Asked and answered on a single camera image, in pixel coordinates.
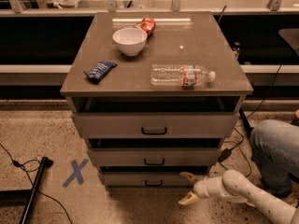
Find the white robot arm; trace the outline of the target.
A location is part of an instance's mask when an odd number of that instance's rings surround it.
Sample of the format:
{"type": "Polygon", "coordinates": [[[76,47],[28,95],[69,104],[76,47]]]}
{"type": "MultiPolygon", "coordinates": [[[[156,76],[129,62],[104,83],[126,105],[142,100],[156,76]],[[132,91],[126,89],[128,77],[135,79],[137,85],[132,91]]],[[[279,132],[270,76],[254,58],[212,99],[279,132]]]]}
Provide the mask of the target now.
{"type": "Polygon", "coordinates": [[[200,199],[222,198],[232,203],[251,203],[273,224],[299,224],[299,207],[293,207],[253,185],[235,170],[209,177],[181,172],[192,183],[190,191],[178,203],[188,205],[200,199]]]}

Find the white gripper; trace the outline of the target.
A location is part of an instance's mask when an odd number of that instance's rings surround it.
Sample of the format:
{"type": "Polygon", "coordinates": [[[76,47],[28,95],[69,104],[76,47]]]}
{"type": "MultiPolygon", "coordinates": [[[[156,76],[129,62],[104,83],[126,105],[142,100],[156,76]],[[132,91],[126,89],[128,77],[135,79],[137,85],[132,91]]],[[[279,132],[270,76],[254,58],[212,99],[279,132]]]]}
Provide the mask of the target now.
{"type": "Polygon", "coordinates": [[[199,201],[199,198],[220,198],[223,194],[223,184],[220,176],[209,177],[200,176],[188,173],[180,172],[181,176],[186,177],[193,185],[193,191],[190,191],[182,200],[178,203],[180,205],[189,205],[199,201]]]}

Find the person hand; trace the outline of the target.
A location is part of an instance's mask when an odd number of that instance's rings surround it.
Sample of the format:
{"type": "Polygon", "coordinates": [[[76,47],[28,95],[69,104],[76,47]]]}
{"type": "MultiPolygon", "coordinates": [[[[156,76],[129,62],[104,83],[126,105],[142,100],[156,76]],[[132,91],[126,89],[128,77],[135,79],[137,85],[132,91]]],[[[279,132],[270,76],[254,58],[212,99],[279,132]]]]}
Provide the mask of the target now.
{"type": "Polygon", "coordinates": [[[296,112],[295,112],[295,116],[299,119],[299,109],[296,110],[296,112]]]}

